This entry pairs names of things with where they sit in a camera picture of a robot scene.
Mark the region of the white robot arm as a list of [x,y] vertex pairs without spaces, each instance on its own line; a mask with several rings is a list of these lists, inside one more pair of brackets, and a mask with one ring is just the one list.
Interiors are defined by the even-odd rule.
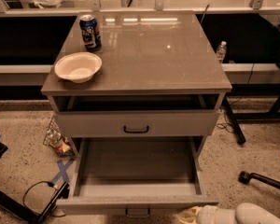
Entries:
[[235,209],[214,205],[194,206],[178,215],[182,224],[280,224],[280,218],[253,203],[240,203]]

